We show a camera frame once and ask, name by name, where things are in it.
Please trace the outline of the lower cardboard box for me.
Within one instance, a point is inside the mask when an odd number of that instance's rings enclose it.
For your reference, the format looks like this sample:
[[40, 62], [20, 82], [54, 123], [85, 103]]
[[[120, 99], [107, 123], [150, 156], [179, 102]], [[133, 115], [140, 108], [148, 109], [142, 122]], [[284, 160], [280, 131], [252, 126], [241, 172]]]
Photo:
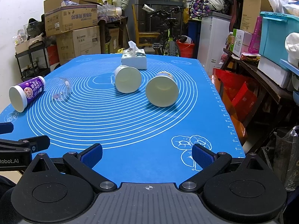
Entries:
[[77, 29], [56, 35], [60, 64], [81, 55], [101, 53], [99, 26]]

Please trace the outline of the black metal shelf rack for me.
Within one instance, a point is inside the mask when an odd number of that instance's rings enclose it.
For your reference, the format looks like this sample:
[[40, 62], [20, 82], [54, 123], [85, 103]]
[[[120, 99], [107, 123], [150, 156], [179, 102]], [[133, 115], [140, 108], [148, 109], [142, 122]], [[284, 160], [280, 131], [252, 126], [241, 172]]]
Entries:
[[[46, 44], [43, 41], [35, 41], [33, 42], [32, 45], [30, 45], [28, 47], [27, 50], [20, 52], [20, 53], [15, 53], [15, 58], [17, 60], [17, 64], [18, 64], [18, 68], [19, 68], [19, 72], [21, 75], [21, 80], [22, 82], [27, 81], [31, 78], [37, 77], [37, 76], [46, 76], [48, 75], [51, 71], [50, 71], [50, 66], [48, 63], [48, 59], [47, 59], [47, 55], [46, 55]], [[37, 51], [43, 51], [44, 54], [44, 59], [45, 59], [45, 64], [46, 67], [42, 68], [39, 65], [39, 62], [37, 60], [33, 60], [33, 52], [37, 52]], [[22, 69], [20, 62], [19, 62], [19, 58], [21, 57], [28, 57], [29, 59], [29, 67], [27, 69]]]

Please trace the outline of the dark wooden side table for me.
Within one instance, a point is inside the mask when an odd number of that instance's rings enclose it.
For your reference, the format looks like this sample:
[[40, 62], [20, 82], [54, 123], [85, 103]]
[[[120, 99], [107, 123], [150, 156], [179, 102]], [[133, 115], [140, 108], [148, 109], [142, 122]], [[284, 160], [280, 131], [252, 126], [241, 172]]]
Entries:
[[246, 128], [255, 123], [285, 129], [298, 125], [298, 105], [294, 102], [290, 91], [280, 88], [251, 62], [234, 58], [233, 53], [226, 48], [223, 52], [228, 58], [221, 69], [248, 76], [256, 86], [258, 99], [243, 121]]

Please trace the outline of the wooden chair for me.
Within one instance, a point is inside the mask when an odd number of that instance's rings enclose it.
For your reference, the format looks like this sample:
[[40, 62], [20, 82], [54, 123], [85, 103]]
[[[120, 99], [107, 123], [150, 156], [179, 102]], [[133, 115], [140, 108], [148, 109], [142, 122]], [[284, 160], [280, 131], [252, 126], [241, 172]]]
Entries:
[[159, 32], [149, 31], [145, 20], [139, 19], [139, 5], [132, 4], [134, 19], [135, 43], [139, 48], [151, 47], [155, 40], [160, 36]]

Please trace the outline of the red plastic bucket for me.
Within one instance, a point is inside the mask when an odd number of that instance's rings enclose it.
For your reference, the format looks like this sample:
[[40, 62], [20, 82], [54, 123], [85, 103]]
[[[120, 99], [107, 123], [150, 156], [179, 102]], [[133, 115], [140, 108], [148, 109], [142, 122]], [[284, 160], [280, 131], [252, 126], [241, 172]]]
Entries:
[[176, 43], [180, 50], [180, 57], [193, 58], [195, 48], [194, 43], [181, 43], [179, 40], [177, 40]]

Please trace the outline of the black green bicycle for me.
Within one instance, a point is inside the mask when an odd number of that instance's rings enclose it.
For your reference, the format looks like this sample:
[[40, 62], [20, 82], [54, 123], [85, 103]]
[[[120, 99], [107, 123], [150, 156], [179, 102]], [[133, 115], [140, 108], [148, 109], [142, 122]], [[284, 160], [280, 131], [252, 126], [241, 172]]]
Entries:
[[149, 17], [158, 17], [162, 21], [163, 29], [152, 45], [155, 53], [161, 56], [180, 57], [180, 49], [176, 42], [178, 37], [174, 33], [174, 29], [179, 24], [179, 21], [173, 17], [173, 14], [182, 13], [184, 8], [176, 6], [170, 10], [155, 10], [146, 4], [142, 4], [141, 8], [149, 14]]

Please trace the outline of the blue silicone baking mat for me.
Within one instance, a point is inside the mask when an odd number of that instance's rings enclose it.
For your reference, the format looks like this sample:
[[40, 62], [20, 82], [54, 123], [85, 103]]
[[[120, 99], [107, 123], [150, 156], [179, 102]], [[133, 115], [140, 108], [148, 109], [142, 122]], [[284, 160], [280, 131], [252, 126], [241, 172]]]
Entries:
[[[22, 113], [12, 106], [1, 112], [1, 122], [14, 124], [8, 140], [47, 135], [50, 157], [80, 152], [101, 144], [103, 157], [94, 166], [120, 184], [181, 183], [201, 170], [192, 147], [245, 156], [237, 133], [217, 90], [196, 59], [147, 56], [141, 85], [131, 94], [115, 87], [114, 71], [121, 56], [80, 56], [46, 76], [45, 91]], [[169, 107], [157, 107], [145, 94], [147, 83], [159, 72], [173, 75], [179, 95]], [[54, 102], [47, 92], [50, 79], [71, 81], [68, 101]]]

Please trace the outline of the floral fabric bundle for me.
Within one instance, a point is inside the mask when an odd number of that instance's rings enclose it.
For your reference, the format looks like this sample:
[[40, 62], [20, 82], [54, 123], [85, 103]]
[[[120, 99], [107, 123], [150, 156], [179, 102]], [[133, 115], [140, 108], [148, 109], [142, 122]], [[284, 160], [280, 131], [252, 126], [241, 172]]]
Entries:
[[189, 18], [201, 19], [211, 11], [208, 0], [191, 0], [189, 3]]

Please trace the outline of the white chest freezer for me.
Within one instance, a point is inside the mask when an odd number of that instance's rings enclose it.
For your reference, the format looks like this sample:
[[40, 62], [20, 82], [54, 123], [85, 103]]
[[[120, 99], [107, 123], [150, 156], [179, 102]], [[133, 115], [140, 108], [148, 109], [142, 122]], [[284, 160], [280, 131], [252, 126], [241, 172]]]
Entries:
[[197, 59], [208, 75], [221, 68], [221, 56], [229, 35], [231, 16], [211, 12], [202, 17]]

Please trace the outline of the blue printed paper cup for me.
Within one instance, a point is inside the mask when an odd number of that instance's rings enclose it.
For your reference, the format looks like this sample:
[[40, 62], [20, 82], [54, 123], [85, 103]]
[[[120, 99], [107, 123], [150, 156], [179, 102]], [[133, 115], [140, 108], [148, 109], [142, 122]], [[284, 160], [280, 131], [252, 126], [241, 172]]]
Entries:
[[145, 94], [151, 104], [157, 107], [169, 107], [176, 102], [179, 89], [173, 75], [162, 71], [147, 83]]

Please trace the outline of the tall cardboard box right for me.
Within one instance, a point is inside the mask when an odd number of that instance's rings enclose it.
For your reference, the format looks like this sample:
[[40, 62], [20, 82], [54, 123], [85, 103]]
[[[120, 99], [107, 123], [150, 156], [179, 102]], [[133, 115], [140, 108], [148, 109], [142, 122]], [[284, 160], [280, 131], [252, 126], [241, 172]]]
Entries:
[[253, 34], [260, 12], [272, 12], [268, 0], [243, 0], [243, 11], [240, 29]]

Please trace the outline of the red shopping bag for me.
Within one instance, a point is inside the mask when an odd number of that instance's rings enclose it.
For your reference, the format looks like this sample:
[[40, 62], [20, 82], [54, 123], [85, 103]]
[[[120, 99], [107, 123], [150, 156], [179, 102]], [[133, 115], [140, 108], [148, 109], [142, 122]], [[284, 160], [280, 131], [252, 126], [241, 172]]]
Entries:
[[224, 91], [235, 108], [238, 120], [244, 122], [258, 99], [254, 93], [258, 88], [256, 81], [248, 76], [216, 68], [213, 75], [224, 84]]

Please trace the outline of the plain white paper cup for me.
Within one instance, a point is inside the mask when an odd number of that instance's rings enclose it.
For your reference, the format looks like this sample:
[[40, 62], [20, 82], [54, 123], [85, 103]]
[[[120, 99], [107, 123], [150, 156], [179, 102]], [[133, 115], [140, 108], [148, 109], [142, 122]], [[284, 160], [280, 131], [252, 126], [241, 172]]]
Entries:
[[124, 94], [133, 93], [141, 85], [141, 73], [138, 69], [120, 65], [115, 69], [115, 87]]

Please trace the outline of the purple paper cup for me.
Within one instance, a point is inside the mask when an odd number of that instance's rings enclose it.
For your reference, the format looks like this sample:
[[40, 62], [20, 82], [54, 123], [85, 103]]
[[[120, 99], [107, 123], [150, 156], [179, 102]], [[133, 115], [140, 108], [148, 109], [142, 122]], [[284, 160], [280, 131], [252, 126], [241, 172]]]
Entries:
[[46, 81], [42, 76], [37, 76], [12, 86], [9, 89], [9, 99], [14, 109], [22, 113], [44, 91]]

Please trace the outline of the white tissue box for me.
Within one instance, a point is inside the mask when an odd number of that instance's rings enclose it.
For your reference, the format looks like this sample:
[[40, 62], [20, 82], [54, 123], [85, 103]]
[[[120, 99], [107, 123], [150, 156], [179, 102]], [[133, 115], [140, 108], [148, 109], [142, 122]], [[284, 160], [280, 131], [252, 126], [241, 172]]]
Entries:
[[138, 70], [147, 69], [147, 55], [143, 49], [139, 49], [134, 41], [128, 41], [129, 48], [124, 49], [121, 64], [134, 67]]

